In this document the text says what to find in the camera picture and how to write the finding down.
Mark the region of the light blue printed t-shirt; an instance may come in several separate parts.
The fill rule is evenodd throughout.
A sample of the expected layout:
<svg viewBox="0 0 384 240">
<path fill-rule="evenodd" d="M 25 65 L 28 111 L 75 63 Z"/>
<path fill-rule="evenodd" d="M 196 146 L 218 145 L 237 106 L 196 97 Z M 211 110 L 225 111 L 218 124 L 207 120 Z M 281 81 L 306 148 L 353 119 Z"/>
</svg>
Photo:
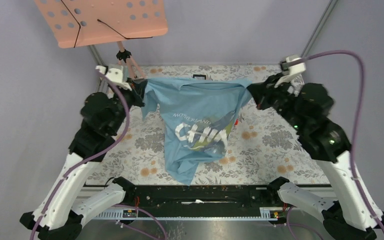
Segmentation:
<svg viewBox="0 0 384 240">
<path fill-rule="evenodd" d="M 199 163 L 223 158 L 241 108 L 252 96 L 251 81 L 149 78 L 142 116 L 159 111 L 164 121 L 165 170 L 190 185 Z"/>
</svg>

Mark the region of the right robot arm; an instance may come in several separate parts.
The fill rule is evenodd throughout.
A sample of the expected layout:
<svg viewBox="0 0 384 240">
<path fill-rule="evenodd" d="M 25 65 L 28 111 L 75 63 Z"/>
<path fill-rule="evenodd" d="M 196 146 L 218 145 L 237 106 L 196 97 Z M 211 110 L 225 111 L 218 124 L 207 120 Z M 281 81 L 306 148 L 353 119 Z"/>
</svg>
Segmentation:
<svg viewBox="0 0 384 240">
<path fill-rule="evenodd" d="M 298 94 L 280 75 L 247 87 L 259 110 L 273 108 L 298 136 L 301 147 L 328 178 L 336 200 L 302 189 L 284 177 L 267 186 L 267 201 L 294 206 L 318 219 L 336 240 L 374 240 L 384 228 L 384 211 L 373 201 L 351 161 L 352 145 L 345 131 L 328 118 L 334 100 L 322 84 L 306 83 Z"/>
</svg>

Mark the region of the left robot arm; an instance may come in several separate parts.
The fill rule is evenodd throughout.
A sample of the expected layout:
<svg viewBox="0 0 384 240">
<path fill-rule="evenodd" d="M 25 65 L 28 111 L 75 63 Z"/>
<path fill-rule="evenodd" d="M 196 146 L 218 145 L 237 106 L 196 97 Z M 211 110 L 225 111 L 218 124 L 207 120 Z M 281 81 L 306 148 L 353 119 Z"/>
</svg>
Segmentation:
<svg viewBox="0 0 384 240">
<path fill-rule="evenodd" d="M 133 184 L 119 177 L 99 193 L 76 203 L 88 177 L 123 139 L 117 134 L 119 128 L 123 128 L 123 135 L 127 133 L 131 107 L 144 105 L 146 80 L 128 80 L 127 88 L 114 83 L 109 86 L 114 90 L 112 97 L 95 92 L 85 99 L 80 128 L 52 189 L 36 210 L 20 217 L 20 223 L 30 230 L 31 239 L 74 240 L 87 223 L 106 209 L 134 202 Z"/>
</svg>

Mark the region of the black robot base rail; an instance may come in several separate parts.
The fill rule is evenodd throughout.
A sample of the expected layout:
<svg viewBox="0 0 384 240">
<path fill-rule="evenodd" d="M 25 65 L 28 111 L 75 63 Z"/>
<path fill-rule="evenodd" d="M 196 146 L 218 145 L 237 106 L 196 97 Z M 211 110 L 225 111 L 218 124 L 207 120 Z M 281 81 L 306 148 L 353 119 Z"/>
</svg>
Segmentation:
<svg viewBox="0 0 384 240">
<path fill-rule="evenodd" d="M 125 178 L 122 205 L 138 207 L 154 217 L 251 217 L 258 208 L 286 206 L 277 194 L 278 177 L 266 185 L 134 185 Z"/>
</svg>

